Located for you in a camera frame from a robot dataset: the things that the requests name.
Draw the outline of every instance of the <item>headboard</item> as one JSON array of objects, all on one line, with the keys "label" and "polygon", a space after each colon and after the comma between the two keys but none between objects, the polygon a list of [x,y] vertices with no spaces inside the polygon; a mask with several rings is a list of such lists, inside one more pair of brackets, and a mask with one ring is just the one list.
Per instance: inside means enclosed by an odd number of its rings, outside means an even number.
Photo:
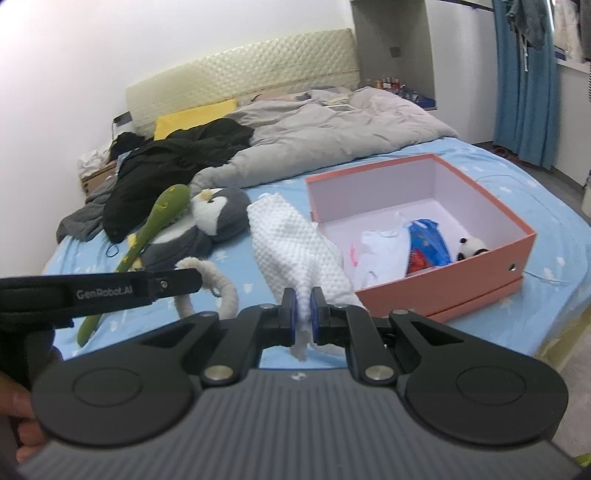
[{"label": "headboard", "polygon": [[127,106],[141,135],[154,134],[161,115],[230,98],[313,86],[350,89],[359,84],[350,29],[292,35],[217,53],[166,70],[126,90]]}]

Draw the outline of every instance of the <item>stuffed animal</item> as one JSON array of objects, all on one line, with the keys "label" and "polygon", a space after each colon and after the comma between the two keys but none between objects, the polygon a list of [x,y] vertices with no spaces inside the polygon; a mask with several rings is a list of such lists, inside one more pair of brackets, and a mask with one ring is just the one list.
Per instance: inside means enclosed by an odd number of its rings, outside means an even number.
[{"label": "stuffed animal", "polygon": [[460,238],[460,252],[457,255],[458,260],[465,260],[475,255],[480,255],[484,252],[488,252],[488,249],[484,242],[474,236],[468,238]]},{"label": "stuffed animal", "polygon": [[[208,289],[214,296],[222,299],[217,313],[220,320],[236,317],[238,314],[238,292],[233,283],[217,269],[215,263],[188,257],[178,262],[176,267],[195,268],[201,274],[203,281],[202,289]],[[184,319],[185,317],[195,315],[189,295],[175,297],[174,306],[177,309],[179,318]]]},{"label": "stuffed animal", "polygon": [[[207,258],[214,242],[228,240],[248,228],[246,207],[250,203],[248,195],[236,187],[203,190],[189,200],[186,185],[173,185],[158,197],[115,271],[127,272],[138,256],[142,267],[150,271],[172,270],[185,257]],[[90,315],[84,319],[78,345],[88,342],[100,318]]]},{"label": "stuffed animal", "polygon": [[164,228],[141,254],[146,270],[172,270],[186,257],[207,258],[213,244],[248,229],[248,195],[236,187],[203,190],[174,224]]}]

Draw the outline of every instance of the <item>blue curtain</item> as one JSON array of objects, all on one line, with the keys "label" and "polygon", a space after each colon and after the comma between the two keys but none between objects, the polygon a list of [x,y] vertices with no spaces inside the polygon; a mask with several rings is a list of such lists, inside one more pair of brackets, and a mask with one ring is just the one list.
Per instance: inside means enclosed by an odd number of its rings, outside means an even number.
[{"label": "blue curtain", "polygon": [[523,49],[507,22],[505,3],[493,0],[493,5],[499,75],[493,143],[523,161],[550,168],[556,155],[560,108],[551,27],[546,28],[542,51],[528,48],[526,72]]}]

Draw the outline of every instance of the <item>wall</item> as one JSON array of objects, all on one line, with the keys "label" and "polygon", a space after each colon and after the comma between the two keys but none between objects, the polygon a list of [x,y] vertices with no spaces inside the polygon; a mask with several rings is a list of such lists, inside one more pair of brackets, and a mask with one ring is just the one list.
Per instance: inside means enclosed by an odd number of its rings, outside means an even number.
[{"label": "wall", "polygon": [[[361,79],[395,77],[435,98],[433,59],[423,0],[356,0],[351,4]],[[390,47],[399,47],[392,58]]]},{"label": "wall", "polygon": [[591,103],[589,66],[576,70],[561,63],[560,123],[554,166],[583,185],[591,170]]},{"label": "wall", "polygon": [[417,0],[399,0],[398,5],[402,39],[401,81],[436,99],[427,6],[424,1]]},{"label": "wall", "polygon": [[398,0],[357,0],[351,9],[362,83],[400,76],[401,59],[390,54],[390,47],[401,46]]},{"label": "wall", "polygon": [[111,136],[125,88],[248,43],[353,27],[349,0],[4,0],[0,276],[38,274],[81,207],[76,159]]},{"label": "wall", "polygon": [[492,141],[496,116],[494,13],[425,0],[438,119],[468,143]]}]

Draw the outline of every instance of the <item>green dinosaur toy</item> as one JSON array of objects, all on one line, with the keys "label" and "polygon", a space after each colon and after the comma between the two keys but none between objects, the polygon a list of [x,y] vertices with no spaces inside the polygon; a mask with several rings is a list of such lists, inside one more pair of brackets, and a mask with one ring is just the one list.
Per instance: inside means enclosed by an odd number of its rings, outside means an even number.
[{"label": "green dinosaur toy", "polygon": [[582,467],[588,467],[591,465],[591,453],[585,453],[584,455],[579,455],[575,457],[575,461]]},{"label": "green dinosaur toy", "polygon": [[[187,208],[189,200],[189,187],[186,185],[173,185],[162,192],[156,199],[146,223],[137,233],[135,242],[131,244],[115,271],[127,272],[156,234]],[[100,317],[101,315],[90,315],[84,319],[78,330],[78,345],[85,346],[95,332]]]}]

